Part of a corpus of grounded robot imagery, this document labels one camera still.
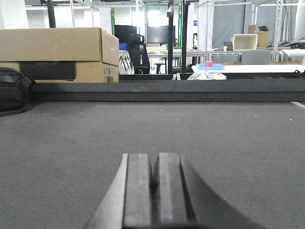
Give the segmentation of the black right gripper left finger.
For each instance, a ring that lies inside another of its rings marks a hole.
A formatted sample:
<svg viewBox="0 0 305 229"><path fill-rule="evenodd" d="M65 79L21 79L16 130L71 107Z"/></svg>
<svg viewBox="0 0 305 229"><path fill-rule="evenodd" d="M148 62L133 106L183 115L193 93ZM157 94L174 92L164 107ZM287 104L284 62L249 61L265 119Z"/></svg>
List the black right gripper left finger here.
<svg viewBox="0 0 305 229"><path fill-rule="evenodd" d="M109 189L85 229L139 229L152 224L151 173L146 154L122 155Z"/></svg>

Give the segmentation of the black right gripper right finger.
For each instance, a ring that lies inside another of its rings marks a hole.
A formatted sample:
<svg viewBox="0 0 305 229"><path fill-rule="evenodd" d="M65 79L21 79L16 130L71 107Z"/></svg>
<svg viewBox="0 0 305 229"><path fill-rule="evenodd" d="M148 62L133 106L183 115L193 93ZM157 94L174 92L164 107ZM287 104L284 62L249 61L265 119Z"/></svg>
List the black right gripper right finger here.
<svg viewBox="0 0 305 229"><path fill-rule="evenodd" d="M220 197L184 155L160 153L155 164L156 220L197 229L261 229Z"/></svg>

